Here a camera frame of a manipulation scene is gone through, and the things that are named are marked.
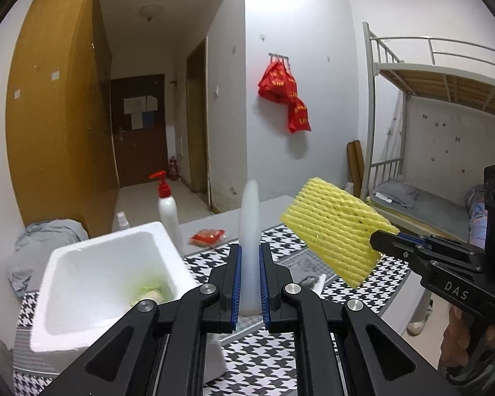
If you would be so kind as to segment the person's right hand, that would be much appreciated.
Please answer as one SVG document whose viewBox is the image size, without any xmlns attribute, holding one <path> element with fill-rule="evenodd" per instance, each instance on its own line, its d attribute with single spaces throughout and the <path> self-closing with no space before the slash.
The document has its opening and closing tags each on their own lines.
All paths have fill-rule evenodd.
<svg viewBox="0 0 495 396">
<path fill-rule="evenodd" d="M 465 367 L 470 358 L 467 352 L 469 344 L 470 330 L 462 318 L 462 311 L 450 306 L 449 324 L 441 345 L 441 364 L 445 367 Z M 487 349 L 495 348 L 495 323 L 485 331 L 485 345 Z"/>
</svg>

